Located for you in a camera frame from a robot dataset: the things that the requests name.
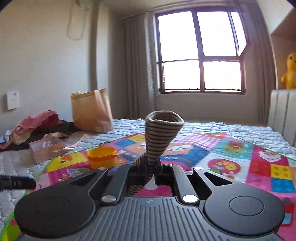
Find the beige padded headboard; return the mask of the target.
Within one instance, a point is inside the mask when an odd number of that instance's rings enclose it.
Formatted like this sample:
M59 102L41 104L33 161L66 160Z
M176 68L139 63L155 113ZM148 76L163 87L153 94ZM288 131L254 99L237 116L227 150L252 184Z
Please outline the beige padded headboard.
M268 126L295 147L296 91L273 90L270 95Z

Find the pink gift box with ribbon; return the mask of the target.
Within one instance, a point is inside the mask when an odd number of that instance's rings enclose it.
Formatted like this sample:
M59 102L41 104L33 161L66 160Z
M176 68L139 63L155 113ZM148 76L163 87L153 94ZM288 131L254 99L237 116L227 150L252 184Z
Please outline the pink gift box with ribbon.
M50 137L31 142L29 143L29 147L35 163L39 164L74 150L80 142L81 141L78 141L68 147L63 140L60 140L57 137Z

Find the colourful cartoon play mat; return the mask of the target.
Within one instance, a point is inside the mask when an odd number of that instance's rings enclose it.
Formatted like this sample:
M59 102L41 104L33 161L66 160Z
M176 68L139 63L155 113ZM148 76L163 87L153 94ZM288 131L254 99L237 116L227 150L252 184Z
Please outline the colourful cartoon play mat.
M137 133L103 146L116 149L117 162L111 171L123 164L131 164L146 150L144 134ZM160 160L163 164L177 164L186 171L202 167L225 177L244 182L268 191L281 199L285 206L285 218L279 235L285 240L295 240L295 159L282 156L230 135L180 133L165 150ZM90 169L87 151L75 152L47 162L22 169L19 164L25 154L1 153L1 174L30 174L37 180L37 191L65 181ZM1 192L1 240L16 240L21 231L12 212L15 204L28 191L12 190ZM137 196L170 195L169 187L154 185L152 179Z

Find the white wall switch panel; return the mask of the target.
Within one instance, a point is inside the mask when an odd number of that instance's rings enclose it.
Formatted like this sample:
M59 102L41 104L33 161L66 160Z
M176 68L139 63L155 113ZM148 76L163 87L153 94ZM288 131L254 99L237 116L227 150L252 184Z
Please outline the white wall switch panel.
M11 91L6 93L7 110L17 109L19 107L19 92Z

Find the grey curtain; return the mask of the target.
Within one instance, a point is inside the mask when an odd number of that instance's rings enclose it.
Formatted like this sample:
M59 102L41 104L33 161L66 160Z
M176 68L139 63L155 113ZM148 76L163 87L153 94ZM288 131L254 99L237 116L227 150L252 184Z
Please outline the grey curtain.
M114 118L145 118L154 111L154 73L149 13L110 27L108 88Z

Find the red and dark clothes pile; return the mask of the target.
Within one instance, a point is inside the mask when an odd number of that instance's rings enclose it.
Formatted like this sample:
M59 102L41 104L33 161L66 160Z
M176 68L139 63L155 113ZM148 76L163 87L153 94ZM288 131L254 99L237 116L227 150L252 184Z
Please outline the red and dark clothes pile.
M1 152L29 149L29 143L41 140L47 134L66 138L78 131L73 122L60 120L56 111L47 110L36 116L28 116L12 131L1 135Z

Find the brown paper bag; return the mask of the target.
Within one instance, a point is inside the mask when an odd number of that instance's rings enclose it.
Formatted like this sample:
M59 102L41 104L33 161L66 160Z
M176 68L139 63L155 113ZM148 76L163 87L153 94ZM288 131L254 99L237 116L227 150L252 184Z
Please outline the brown paper bag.
M107 89L75 92L70 98L76 128L92 133L107 133L113 129Z

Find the beige striped knit garment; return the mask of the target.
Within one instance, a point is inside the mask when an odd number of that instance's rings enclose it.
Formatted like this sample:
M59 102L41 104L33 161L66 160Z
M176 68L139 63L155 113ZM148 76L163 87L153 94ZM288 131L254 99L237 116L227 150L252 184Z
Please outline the beige striped knit garment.
M133 163L146 166L146 183L152 179L160 156L183 125L184 120L170 110L153 111L145 118L145 153Z

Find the yellow round plastic container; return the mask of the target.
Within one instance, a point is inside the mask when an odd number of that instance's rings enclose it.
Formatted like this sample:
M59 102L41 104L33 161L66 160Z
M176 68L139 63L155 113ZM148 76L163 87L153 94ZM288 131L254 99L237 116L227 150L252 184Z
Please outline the yellow round plastic container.
M111 169L116 166L119 153L113 147L102 146L87 151L86 156L92 169Z

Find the brown framed window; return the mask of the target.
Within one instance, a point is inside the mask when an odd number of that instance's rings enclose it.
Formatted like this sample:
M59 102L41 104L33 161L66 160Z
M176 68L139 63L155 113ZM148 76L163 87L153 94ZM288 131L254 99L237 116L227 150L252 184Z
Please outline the brown framed window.
M190 7L155 15L158 92L246 92L247 36L235 6Z

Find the yellow plush toy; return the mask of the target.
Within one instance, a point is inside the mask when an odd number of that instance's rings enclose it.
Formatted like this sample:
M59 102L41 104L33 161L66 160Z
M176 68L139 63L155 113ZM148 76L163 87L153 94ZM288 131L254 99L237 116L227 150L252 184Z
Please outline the yellow plush toy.
M287 57L287 71L281 77L281 83L286 89L295 89L296 53L290 53Z

